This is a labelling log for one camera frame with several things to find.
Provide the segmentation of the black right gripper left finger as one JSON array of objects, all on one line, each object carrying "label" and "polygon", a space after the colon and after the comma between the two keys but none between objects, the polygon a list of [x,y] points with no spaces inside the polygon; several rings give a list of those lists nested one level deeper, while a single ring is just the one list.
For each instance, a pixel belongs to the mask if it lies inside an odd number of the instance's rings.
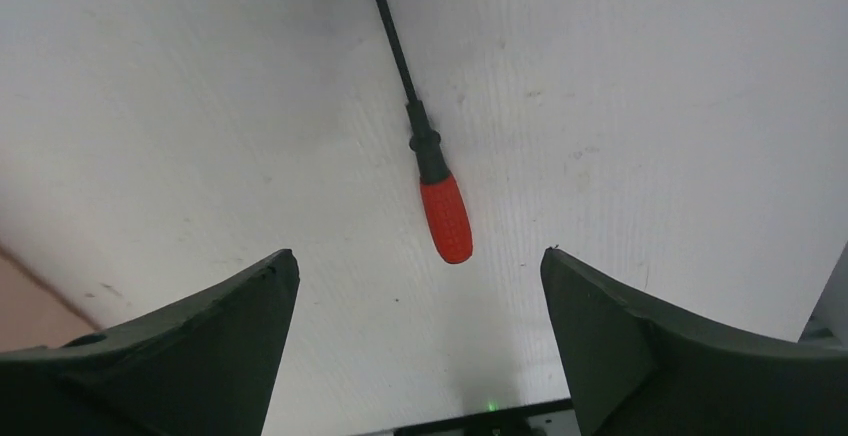
[{"label": "black right gripper left finger", "polygon": [[299,281],[283,249],[126,323],[3,353],[2,433],[260,434]]}]

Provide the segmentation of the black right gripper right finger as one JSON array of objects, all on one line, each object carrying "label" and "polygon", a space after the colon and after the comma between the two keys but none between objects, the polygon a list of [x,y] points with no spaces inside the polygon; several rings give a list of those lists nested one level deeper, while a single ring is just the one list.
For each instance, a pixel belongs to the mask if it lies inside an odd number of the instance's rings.
[{"label": "black right gripper right finger", "polygon": [[541,281],[585,435],[843,435],[847,354],[740,330],[566,252]]}]

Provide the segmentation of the red handled screwdriver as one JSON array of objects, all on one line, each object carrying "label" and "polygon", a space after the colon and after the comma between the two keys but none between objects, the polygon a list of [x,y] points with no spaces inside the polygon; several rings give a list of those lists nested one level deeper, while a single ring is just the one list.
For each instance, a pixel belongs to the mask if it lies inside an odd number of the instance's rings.
[{"label": "red handled screwdriver", "polygon": [[473,236],[459,185],[441,147],[441,135],[431,125],[418,98],[388,0],[374,0],[406,96],[422,206],[436,251],[448,264],[460,264],[473,254]]}]

